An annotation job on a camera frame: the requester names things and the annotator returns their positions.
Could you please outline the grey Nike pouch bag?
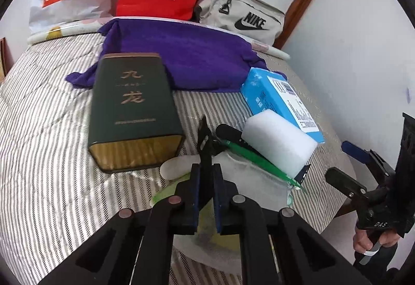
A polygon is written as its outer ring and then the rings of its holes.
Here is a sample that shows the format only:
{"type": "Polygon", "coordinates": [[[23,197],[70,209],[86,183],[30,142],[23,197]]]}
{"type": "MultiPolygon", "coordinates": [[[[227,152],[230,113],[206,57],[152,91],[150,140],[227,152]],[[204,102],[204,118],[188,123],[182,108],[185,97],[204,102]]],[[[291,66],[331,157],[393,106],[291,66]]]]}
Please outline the grey Nike pouch bag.
{"type": "Polygon", "coordinates": [[[273,45],[283,31],[285,14],[260,0],[198,0],[198,21],[273,45]]]}

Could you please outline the grey striped mattress pad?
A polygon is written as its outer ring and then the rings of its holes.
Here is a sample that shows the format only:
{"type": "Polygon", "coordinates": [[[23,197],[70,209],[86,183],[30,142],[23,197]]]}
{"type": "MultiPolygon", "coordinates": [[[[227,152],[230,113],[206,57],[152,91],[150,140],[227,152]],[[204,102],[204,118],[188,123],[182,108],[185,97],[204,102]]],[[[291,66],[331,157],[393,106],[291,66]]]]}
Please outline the grey striped mattress pad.
{"type": "MultiPolygon", "coordinates": [[[[98,33],[30,46],[1,84],[1,256],[20,284],[38,284],[121,208],[144,210],[166,186],[158,168],[102,173],[87,150],[92,91],[74,89],[67,74],[97,61],[98,33]]],[[[318,233],[345,201],[326,184],[336,166],[356,177],[341,141],[316,100],[288,63],[260,54],[289,83],[323,132],[309,162],[305,192],[293,191],[293,207],[318,233]]],[[[239,130],[251,113],[240,93],[178,91],[175,104],[186,141],[180,154],[196,153],[198,120],[239,130]]],[[[241,278],[200,264],[175,248],[170,284],[240,284],[241,278]]]]}

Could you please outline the green tissue pack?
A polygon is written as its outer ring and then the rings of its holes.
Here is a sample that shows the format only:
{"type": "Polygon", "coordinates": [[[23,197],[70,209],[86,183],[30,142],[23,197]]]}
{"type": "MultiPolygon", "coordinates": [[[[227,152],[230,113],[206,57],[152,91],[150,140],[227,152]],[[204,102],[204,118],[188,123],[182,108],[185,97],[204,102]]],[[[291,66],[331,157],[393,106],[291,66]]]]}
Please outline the green tissue pack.
{"type": "Polygon", "coordinates": [[[161,189],[159,192],[157,192],[150,200],[150,206],[154,207],[154,205],[163,200],[166,197],[171,197],[175,194],[176,187],[179,183],[184,182],[190,178],[190,173],[187,173],[186,175],[183,175],[181,178],[178,178],[176,180],[172,180],[170,184],[168,184],[166,187],[161,189]]]}

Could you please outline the purple towel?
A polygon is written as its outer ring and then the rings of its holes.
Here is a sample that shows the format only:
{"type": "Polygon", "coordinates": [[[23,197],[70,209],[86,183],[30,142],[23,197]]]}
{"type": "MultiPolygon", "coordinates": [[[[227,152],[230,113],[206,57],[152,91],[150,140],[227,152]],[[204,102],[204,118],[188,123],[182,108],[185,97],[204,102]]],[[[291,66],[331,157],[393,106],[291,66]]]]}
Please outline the purple towel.
{"type": "Polygon", "coordinates": [[[99,29],[101,55],[159,55],[175,91],[233,93],[252,68],[266,62],[239,36],[194,24],[154,19],[112,19],[99,29]]]}

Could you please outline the blue tissue pack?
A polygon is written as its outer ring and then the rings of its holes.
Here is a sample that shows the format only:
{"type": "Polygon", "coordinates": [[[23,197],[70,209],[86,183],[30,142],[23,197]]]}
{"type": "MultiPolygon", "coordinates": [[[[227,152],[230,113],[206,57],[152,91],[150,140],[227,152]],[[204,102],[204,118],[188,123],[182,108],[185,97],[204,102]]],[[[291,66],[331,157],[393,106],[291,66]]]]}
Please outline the blue tissue pack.
{"type": "Polygon", "coordinates": [[[240,92],[252,114],[270,109],[308,134],[318,144],[325,143],[311,113],[281,74],[252,67],[240,87],[240,92]]]}

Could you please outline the dark green tin box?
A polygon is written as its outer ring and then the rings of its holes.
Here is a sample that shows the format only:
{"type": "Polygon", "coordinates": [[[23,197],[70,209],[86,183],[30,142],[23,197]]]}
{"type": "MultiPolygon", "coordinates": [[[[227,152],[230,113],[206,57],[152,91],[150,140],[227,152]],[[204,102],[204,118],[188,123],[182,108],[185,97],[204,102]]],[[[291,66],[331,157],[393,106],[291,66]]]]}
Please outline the dark green tin box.
{"type": "Polygon", "coordinates": [[[161,166],[185,135],[165,66],[156,53],[104,55],[97,67],[88,150],[104,173],[161,166]]]}

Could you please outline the white foam block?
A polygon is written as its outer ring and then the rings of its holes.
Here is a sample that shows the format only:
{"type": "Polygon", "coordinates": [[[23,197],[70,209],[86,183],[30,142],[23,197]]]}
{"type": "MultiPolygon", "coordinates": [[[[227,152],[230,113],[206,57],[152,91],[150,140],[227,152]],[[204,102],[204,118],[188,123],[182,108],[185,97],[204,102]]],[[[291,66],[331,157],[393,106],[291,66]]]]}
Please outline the white foam block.
{"type": "Polygon", "coordinates": [[[246,120],[242,139],[290,178],[295,178],[318,143],[270,109],[246,120]]]}

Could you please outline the rolled floral paper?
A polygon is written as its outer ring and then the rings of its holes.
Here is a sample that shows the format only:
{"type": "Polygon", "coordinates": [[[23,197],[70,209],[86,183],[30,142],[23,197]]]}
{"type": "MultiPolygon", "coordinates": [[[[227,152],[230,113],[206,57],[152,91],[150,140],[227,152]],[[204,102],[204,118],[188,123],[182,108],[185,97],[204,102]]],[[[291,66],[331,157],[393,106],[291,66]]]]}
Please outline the rolled floral paper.
{"type": "Polygon", "coordinates": [[[250,43],[254,51],[258,51],[260,53],[264,53],[264,54],[267,54],[272,57],[276,57],[276,58],[279,58],[285,61],[288,61],[291,58],[288,53],[285,53],[284,51],[279,50],[278,48],[275,48],[274,46],[270,46],[266,43],[262,43],[254,38],[244,36],[240,33],[228,31],[226,29],[222,29],[219,27],[203,25],[197,22],[189,22],[189,21],[183,21],[180,19],[168,19],[168,18],[160,18],[160,17],[133,17],[133,16],[104,17],[104,18],[99,18],[99,19],[83,19],[83,20],[78,20],[75,22],[68,22],[60,26],[55,26],[49,30],[45,30],[45,31],[32,34],[31,36],[28,37],[27,44],[34,45],[37,43],[44,42],[46,40],[53,40],[57,38],[67,37],[67,36],[77,36],[77,35],[88,34],[88,33],[97,33],[102,26],[104,26],[106,23],[114,19],[133,19],[133,20],[139,20],[139,21],[152,20],[152,21],[174,22],[178,24],[199,26],[202,28],[212,29],[215,31],[221,31],[224,33],[238,36],[244,39],[245,41],[247,41],[248,43],[250,43]]]}

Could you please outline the green snack packet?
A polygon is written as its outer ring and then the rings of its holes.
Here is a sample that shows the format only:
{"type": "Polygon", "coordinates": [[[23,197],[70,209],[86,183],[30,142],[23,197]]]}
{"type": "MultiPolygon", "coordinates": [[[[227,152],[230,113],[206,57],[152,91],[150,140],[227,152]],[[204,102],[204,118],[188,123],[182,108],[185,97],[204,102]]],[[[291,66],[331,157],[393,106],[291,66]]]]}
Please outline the green snack packet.
{"type": "Polygon", "coordinates": [[[282,172],[280,169],[278,169],[276,166],[274,166],[271,162],[266,160],[265,158],[255,154],[253,151],[250,151],[248,149],[245,149],[233,142],[230,142],[228,140],[220,140],[221,144],[226,146],[228,150],[233,152],[234,154],[238,156],[242,156],[243,158],[248,159],[248,161],[251,161],[255,165],[259,166],[264,171],[267,171],[271,175],[279,178],[280,180],[283,180],[290,185],[292,185],[294,188],[298,190],[302,190],[302,186],[299,182],[297,182],[294,178],[289,177],[287,174],[282,172]]]}

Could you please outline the patterned book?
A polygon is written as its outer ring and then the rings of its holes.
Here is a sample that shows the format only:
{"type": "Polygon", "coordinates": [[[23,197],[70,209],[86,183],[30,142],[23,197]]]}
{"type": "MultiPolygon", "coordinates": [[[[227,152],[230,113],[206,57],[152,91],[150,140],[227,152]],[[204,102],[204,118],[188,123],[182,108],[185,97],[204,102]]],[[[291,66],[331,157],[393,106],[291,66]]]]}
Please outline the patterned book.
{"type": "Polygon", "coordinates": [[[0,82],[2,83],[8,73],[8,65],[6,59],[6,40],[2,38],[0,40],[0,82]]]}

